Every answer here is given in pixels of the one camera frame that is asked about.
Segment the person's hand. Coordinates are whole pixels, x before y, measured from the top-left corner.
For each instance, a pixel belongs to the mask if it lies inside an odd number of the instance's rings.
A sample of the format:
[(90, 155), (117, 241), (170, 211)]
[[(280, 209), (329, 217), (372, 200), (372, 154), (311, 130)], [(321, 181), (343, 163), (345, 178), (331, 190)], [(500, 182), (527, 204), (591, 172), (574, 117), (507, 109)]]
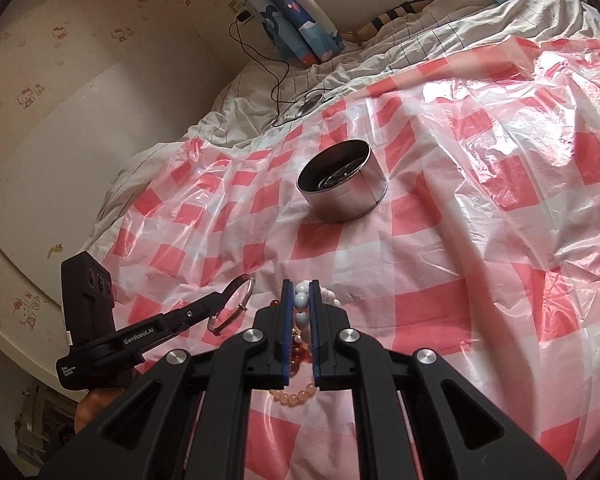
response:
[(124, 393), (123, 388), (97, 388), (87, 393), (76, 407), (74, 431), (80, 432), (122, 393)]

